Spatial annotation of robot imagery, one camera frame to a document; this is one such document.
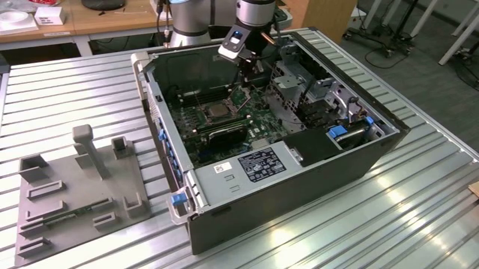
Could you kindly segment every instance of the green circuit board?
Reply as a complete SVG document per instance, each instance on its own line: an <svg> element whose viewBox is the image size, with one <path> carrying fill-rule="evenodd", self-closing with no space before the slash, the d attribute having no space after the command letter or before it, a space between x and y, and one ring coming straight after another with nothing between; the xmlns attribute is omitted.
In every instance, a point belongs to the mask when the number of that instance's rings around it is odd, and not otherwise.
<svg viewBox="0 0 479 269"><path fill-rule="evenodd" d="M247 90L237 87L227 99L187 108L169 107L188 156L196 168L248 152L253 149L251 143L255 141L261 140L264 145L287 135L284 127L269 111L263 95L264 93L256 88ZM243 130L247 128L244 141L221 150L208 149L211 133L235 127Z"/></svg>

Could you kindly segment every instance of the warning label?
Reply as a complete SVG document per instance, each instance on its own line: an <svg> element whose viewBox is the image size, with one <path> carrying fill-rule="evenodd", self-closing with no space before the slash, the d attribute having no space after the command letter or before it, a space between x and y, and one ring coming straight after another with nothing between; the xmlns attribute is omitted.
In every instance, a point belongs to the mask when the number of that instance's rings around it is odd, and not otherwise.
<svg viewBox="0 0 479 269"><path fill-rule="evenodd" d="M237 158L237 161L252 182L257 182L285 171L285 167L271 147Z"/></svg>

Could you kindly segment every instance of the table leg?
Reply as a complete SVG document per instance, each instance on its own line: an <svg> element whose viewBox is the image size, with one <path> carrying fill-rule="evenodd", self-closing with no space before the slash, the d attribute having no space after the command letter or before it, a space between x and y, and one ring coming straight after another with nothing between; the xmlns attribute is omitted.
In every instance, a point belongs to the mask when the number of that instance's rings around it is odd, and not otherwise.
<svg viewBox="0 0 479 269"><path fill-rule="evenodd" d="M389 24L389 21L392 19L392 16L393 14L396 13L396 10L399 8L399 4L401 3L401 0L395 0L395 2L392 3L392 6L391 6L391 9L389 9L389 12L384 18L384 21L381 22L383 25L388 25Z"/></svg>
<svg viewBox="0 0 479 269"><path fill-rule="evenodd" d="M416 35L417 35L417 33L419 33L421 27L424 26L424 23L425 23L428 17L431 16L431 13L432 13L432 11L433 11L435 5L437 4L437 1L439 1L439 0L432 0L431 3L428 4L428 7L427 7L427 9L425 9L425 12L424 12L424 14L421 15L421 17L420 17L420 19L419 19L419 22L417 22L416 26L415 26L413 29L412 29L412 32L411 32L411 37L412 37L412 38L416 37Z"/></svg>
<svg viewBox="0 0 479 269"><path fill-rule="evenodd" d="M376 14L377 7L379 7L381 1L383 0L375 0L373 3L372 3L371 10L369 10L369 12L368 12L368 14L365 16L365 20L364 20L364 25L363 25L364 29L367 29L368 26L369 26L369 23L372 21L373 15Z"/></svg>
<svg viewBox="0 0 479 269"><path fill-rule="evenodd" d="M467 14L466 18L463 19L462 24L460 24L460 25L458 26L458 28L456 28L456 31L454 31L454 33L452 33L454 36L458 36L458 35L459 35L459 33L462 32L462 30L464 29L466 24L470 23L472 17L475 16L478 10L479 10L479 2L475 4L472 10L470 11L470 13Z"/></svg>
<svg viewBox="0 0 479 269"><path fill-rule="evenodd" d="M73 41L77 47L77 50L80 51L80 55L81 57L84 56L92 56L93 53L91 52L91 47L89 47L89 37L87 35L76 35L73 36Z"/></svg>
<svg viewBox="0 0 479 269"><path fill-rule="evenodd" d="M463 45L466 39L470 37L470 35L471 35L472 31L476 29L478 25L479 25L479 14L476 15L476 18L471 22L470 26L466 28L464 33L460 35L460 37L458 38L452 47L450 48L450 50L445 52L443 58L440 59L439 64L441 66L447 63L447 61L451 59L452 55L456 53L459 47Z"/></svg>

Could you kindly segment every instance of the gray plastic base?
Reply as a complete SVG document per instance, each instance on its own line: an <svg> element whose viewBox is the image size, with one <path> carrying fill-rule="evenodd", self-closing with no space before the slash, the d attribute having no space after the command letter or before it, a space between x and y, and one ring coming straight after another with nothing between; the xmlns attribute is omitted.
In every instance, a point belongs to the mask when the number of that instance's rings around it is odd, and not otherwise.
<svg viewBox="0 0 479 269"><path fill-rule="evenodd" d="M131 141L97 150L111 176L101 179L88 155L48 163L20 161L15 265L27 265L145 220L151 213Z"/></svg>

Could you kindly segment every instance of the cable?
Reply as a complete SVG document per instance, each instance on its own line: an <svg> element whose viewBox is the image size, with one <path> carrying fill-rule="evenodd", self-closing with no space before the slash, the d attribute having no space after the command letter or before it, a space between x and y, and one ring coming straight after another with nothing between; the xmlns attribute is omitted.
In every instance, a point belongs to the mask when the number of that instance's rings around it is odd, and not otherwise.
<svg viewBox="0 0 479 269"><path fill-rule="evenodd" d="M467 70L467 72L474 76L475 81L479 81L478 76L474 74L472 70L464 65L464 63L460 61L460 59L456 58L456 62L460 64L462 67L464 67L464 69ZM459 74L459 68L454 67L454 70L456 71L456 76L460 79L460 81L470 86L475 91L479 91L478 87L475 85L472 85Z"/></svg>
<svg viewBox="0 0 479 269"><path fill-rule="evenodd" d="M312 88L315 82L316 82L316 79L315 79L315 77L312 77L312 79L311 79L309 82L308 82L308 85L305 86L305 90L303 91L303 93L301 93L300 96L299 96L296 109L299 108L299 105L301 104L301 102L303 102L303 100L304 100L304 98L305 98L305 95L307 95L307 93L309 92L309 90L311 90L311 88Z"/></svg>
<svg viewBox="0 0 479 269"><path fill-rule="evenodd" d="M165 0L167 2L167 28L164 29L164 38L165 38L165 42L168 42L168 36L169 36L169 0Z"/></svg>
<svg viewBox="0 0 479 269"><path fill-rule="evenodd" d="M360 20L359 31L365 31L364 20L361 19L360 9L359 9L359 0L357 0L357 4L356 4L356 9L357 9L357 16L359 16L359 20Z"/></svg>
<svg viewBox="0 0 479 269"><path fill-rule="evenodd" d="M283 122L291 123L291 124L304 124L303 122L291 122L289 120L285 120L276 116L277 119L280 119Z"/></svg>
<svg viewBox="0 0 479 269"><path fill-rule="evenodd" d="M159 4L160 1L161 1L161 0L157 0L157 2L156 2L156 13L157 13L157 15L156 15L156 32L157 32L156 41L157 41L159 44L161 43L161 42L160 42L160 39L159 39L159 35L160 35L160 31L159 31L159 16L160 16L161 11L163 11L163 5Z"/></svg>
<svg viewBox="0 0 479 269"><path fill-rule="evenodd" d="M387 14L388 11L389 11L389 7L391 7L393 1L395 1L395 0L391 0L391 2L388 3L388 5L387 5L387 7L385 7L385 10L384 10L384 13L383 13L383 15L381 15L381 18L379 19L380 22L383 22L383 19L384 19L384 17L385 17L385 14Z"/></svg>
<svg viewBox="0 0 479 269"><path fill-rule="evenodd" d="M100 47L103 47L104 49L109 50L111 52L120 52L123 51L125 48L127 48L127 44L128 44L128 41L129 41L129 36L127 37L127 41L125 41L125 44L123 45L123 48L120 50L115 50L104 45L101 45L99 42L95 42Z"/></svg>
<svg viewBox="0 0 479 269"><path fill-rule="evenodd" d="M108 43L111 43L113 41L113 38L111 38L107 42L101 42L101 41L96 41L96 42L99 42L99 43L101 43L101 44L108 44Z"/></svg>
<svg viewBox="0 0 479 269"><path fill-rule="evenodd" d="M371 53L379 51L380 49L383 49L383 47L371 50L371 51L369 51L368 53L365 53L365 55L364 55L364 60L367 61L367 63L368 63L369 65L372 65L373 67L376 67L376 68L380 68L380 69L391 69L391 68L393 68L393 66L396 66L400 62L403 62L403 61L407 59L407 57L409 57L409 55L405 55L404 58L401 58L401 59L400 59L397 62L395 62L392 65L389 65L389 66L379 66L379 65L373 64L373 63L369 61L369 59L367 58L367 56L369 56Z"/></svg>
<svg viewBox="0 0 479 269"><path fill-rule="evenodd" d="M275 24L275 29L276 29L276 34L277 34L277 41L279 41L279 46L281 46L281 31L279 29L279 22L276 19L276 14L272 15L272 22Z"/></svg>

